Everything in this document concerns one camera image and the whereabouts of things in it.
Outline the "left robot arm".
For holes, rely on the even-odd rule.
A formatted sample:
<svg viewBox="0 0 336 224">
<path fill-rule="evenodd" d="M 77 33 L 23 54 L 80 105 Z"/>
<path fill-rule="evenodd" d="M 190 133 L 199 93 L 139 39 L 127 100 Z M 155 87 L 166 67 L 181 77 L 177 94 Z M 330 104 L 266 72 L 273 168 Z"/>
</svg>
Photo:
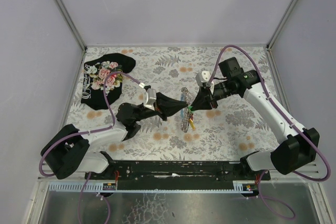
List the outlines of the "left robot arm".
<svg viewBox="0 0 336 224">
<path fill-rule="evenodd" d="M 41 150 L 40 163 L 46 163 L 57 179 L 65 179 L 75 172 L 100 174 L 109 166 L 109 161 L 98 148 L 133 138 L 141 128 L 139 121 L 154 116 L 165 121 L 187 106 L 185 101 L 149 89 L 144 103 L 121 104 L 111 125 L 86 131 L 80 131 L 73 124 L 64 126 Z"/>
</svg>

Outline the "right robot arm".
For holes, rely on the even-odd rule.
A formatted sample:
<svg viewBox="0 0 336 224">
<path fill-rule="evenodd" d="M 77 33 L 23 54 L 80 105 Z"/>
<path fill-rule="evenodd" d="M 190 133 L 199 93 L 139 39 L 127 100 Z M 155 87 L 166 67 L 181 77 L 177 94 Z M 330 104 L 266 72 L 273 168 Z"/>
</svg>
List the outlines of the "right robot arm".
<svg viewBox="0 0 336 224">
<path fill-rule="evenodd" d="M 314 147 L 320 135 L 316 129 L 307 129 L 298 123 L 268 91 L 256 70 L 244 71 L 232 57 L 219 64 L 226 78 L 215 84 L 208 71 L 199 72 L 196 82 L 198 94 L 191 110 L 211 110 L 218 101 L 231 95 L 245 99 L 261 115 L 278 141 L 273 151 L 254 152 L 241 158 L 247 170 L 277 170 L 283 175 L 296 171 L 316 158 Z"/>
</svg>

